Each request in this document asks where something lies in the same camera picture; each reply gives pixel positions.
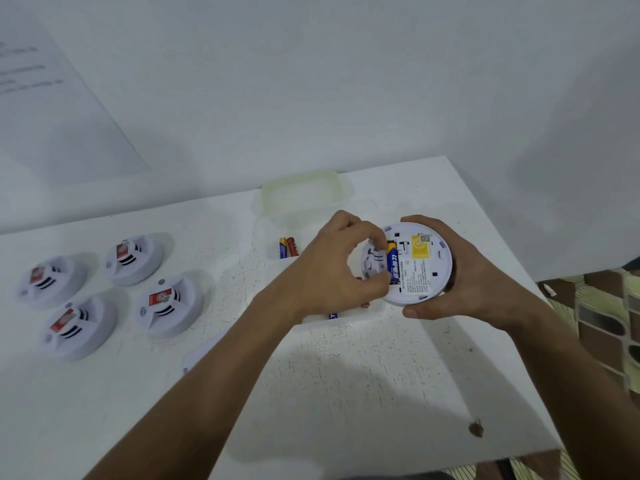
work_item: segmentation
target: person's right arm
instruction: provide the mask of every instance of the person's right arm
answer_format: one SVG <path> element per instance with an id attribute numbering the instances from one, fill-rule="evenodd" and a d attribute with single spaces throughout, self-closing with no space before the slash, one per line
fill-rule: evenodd
<path id="1" fill-rule="evenodd" d="M 455 275 L 443 295 L 405 306 L 409 318 L 466 315 L 506 331 L 583 480 L 640 476 L 640 410 L 544 301 L 437 219 L 403 217 L 443 236 Z"/>

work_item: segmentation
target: forearm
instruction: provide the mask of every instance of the forearm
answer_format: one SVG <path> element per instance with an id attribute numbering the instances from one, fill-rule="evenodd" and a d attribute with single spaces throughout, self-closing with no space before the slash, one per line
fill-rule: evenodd
<path id="1" fill-rule="evenodd" d="M 293 311 L 256 297 L 207 355 L 86 477 L 206 479 Z"/>
<path id="2" fill-rule="evenodd" d="M 546 303 L 525 314 L 510 335 L 583 480 L 636 478 L 640 411 Z"/>

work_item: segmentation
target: red label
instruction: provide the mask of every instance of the red label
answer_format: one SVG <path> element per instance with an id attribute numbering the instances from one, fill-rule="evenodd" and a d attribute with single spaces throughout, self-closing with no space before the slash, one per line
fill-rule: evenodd
<path id="1" fill-rule="evenodd" d="M 34 284 L 37 281 L 40 281 L 44 276 L 44 266 L 38 266 L 31 270 L 31 277 L 29 279 L 29 284 Z"/>
<path id="2" fill-rule="evenodd" d="M 166 289 L 164 291 L 160 291 L 158 293 L 153 293 L 149 295 L 149 306 L 157 305 L 158 303 L 164 303 L 169 301 L 171 298 L 171 293 L 173 290 L 171 288 Z"/>
<path id="3" fill-rule="evenodd" d="M 74 318 L 76 316 L 76 311 L 73 308 L 69 308 L 59 319 L 57 319 L 53 325 L 51 325 L 49 328 L 52 329 L 54 332 L 59 332 L 60 330 L 62 330 L 65 325 L 67 323 L 69 323 L 69 321 L 71 320 L 71 318 Z"/>
<path id="4" fill-rule="evenodd" d="M 124 258 L 127 254 L 129 254 L 129 247 L 126 242 L 116 246 L 116 259 Z"/>

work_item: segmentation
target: scratched table surface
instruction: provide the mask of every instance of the scratched table surface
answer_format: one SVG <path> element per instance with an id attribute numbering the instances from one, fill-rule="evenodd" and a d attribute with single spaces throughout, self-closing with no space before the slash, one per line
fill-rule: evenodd
<path id="1" fill-rule="evenodd" d="M 448 222 L 496 265 L 537 292 L 444 157 L 356 171 L 344 208 L 379 225 L 407 214 Z M 273 225 L 252 211 L 258 191 L 188 201 L 0 236 L 0 476 L 84 475 L 182 376 L 181 360 L 228 328 L 273 265 Z M 304 247 L 321 222 L 298 230 Z M 100 261 L 125 237 L 153 233 L 165 248 L 154 277 L 186 272 L 205 293 L 183 334 L 154 340 L 132 322 L 148 281 L 110 284 Z M 42 357 L 49 312 L 13 300 L 18 275 L 54 255 L 89 266 L 79 296 L 118 306 L 110 338 L 74 362 Z M 358 258 L 349 263 L 357 269 Z M 484 436 L 469 432 L 479 420 Z M 421 322 L 381 300 L 338 320 L 294 327 L 274 352 L 212 478 L 336 479 L 407 474 L 560 445 L 507 334 L 467 317 Z"/>

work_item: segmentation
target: finger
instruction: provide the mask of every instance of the finger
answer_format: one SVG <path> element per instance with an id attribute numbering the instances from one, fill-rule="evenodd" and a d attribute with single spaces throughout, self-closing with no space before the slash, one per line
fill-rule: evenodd
<path id="1" fill-rule="evenodd" d="M 320 232 L 339 231 L 357 224 L 358 222 L 360 222 L 359 217 L 348 213 L 346 210 L 338 210 L 338 212 L 329 219 L 329 222 L 320 229 Z"/>
<path id="2" fill-rule="evenodd" d="M 349 251 L 352 251 L 365 239 L 371 239 L 376 249 L 387 249 L 387 238 L 380 227 L 369 221 L 362 221 L 342 231 L 344 243 Z"/>
<path id="3" fill-rule="evenodd" d="M 444 240 L 447 242 L 451 241 L 452 243 L 455 243 L 460 239 L 463 239 L 451 227 L 444 224 L 444 222 L 442 222 L 441 220 L 434 219 L 433 217 L 425 217 L 420 215 L 405 216 L 400 219 L 400 222 L 415 222 L 417 224 L 422 224 L 423 226 L 430 227 L 438 234 L 443 236 Z"/>
<path id="4" fill-rule="evenodd" d="M 364 303 L 386 296 L 387 293 L 389 293 L 390 282 L 391 273 L 388 271 L 378 273 L 368 280 L 356 280 L 354 289 L 358 296 L 358 303 Z"/>
<path id="5" fill-rule="evenodd" d="M 402 314 L 407 318 L 420 318 L 422 320 L 437 320 L 438 318 L 458 315 L 458 300 L 451 293 L 444 293 L 430 300 L 407 305 Z"/>

